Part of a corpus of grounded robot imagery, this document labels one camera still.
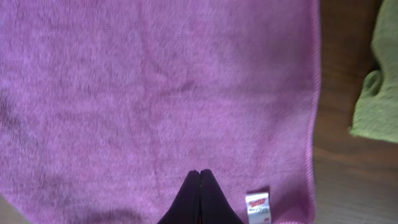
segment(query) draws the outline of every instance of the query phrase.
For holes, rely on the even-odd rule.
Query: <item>green cloth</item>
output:
[[[398,0],[385,0],[372,48],[381,70],[365,78],[351,134],[398,142]]]

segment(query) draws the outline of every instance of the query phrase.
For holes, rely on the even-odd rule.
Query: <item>fuzzy purple fabric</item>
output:
[[[33,223],[156,223],[190,170],[311,223],[318,0],[3,0],[0,193]]]

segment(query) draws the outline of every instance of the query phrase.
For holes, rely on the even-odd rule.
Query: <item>brown wood floor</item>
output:
[[[381,0],[322,0],[322,93],[314,137],[317,224],[398,223],[398,144],[348,133]],[[23,222],[0,198],[0,223]]]

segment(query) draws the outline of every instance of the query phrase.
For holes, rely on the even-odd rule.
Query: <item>red logo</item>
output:
[[[262,199],[259,199],[259,200],[255,200],[253,202],[249,202],[249,205],[250,205],[251,208],[254,208],[256,206],[265,204],[265,202],[266,202],[266,198],[262,198]]]

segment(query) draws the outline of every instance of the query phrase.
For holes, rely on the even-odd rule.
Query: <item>microfiber cloth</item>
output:
[[[351,134],[398,142],[398,1],[383,2],[372,47],[381,69],[365,78]]]
[[[157,223],[211,169],[312,223],[317,0],[0,3],[0,193],[32,223]]]

